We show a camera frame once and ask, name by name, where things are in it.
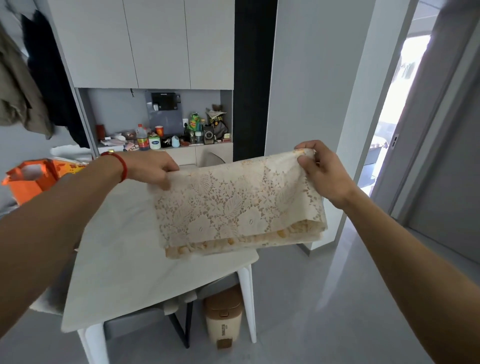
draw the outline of cloth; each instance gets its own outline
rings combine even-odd
[[[150,186],[166,256],[309,243],[327,228],[323,199],[297,158],[312,149],[171,172]]]
[[[0,24],[0,125],[21,122],[24,128],[53,135],[53,125],[40,90],[30,75],[20,51]]]
[[[80,147],[89,148],[72,88],[48,20],[38,10],[32,20],[22,15],[22,29],[28,51],[28,67],[42,92],[50,120],[57,126],[66,126],[70,136]]]

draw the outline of plastic bottle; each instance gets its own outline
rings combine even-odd
[[[147,130],[141,124],[138,124],[137,128],[137,142],[140,150],[150,149]]]

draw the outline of cabinet door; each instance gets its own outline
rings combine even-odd
[[[48,3],[75,87],[138,87],[122,0]]]
[[[124,0],[140,88],[190,88],[183,0]]]
[[[233,90],[235,0],[185,0],[193,89]]]

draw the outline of trash can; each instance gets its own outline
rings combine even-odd
[[[240,332],[243,299],[240,285],[204,299],[208,336],[218,349],[232,346]]]

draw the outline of lace tablecloth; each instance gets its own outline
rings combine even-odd
[[[298,149],[168,174],[151,186],[166,256],[212,254],[319,240],[327,229],[322,197],[297,162]]]

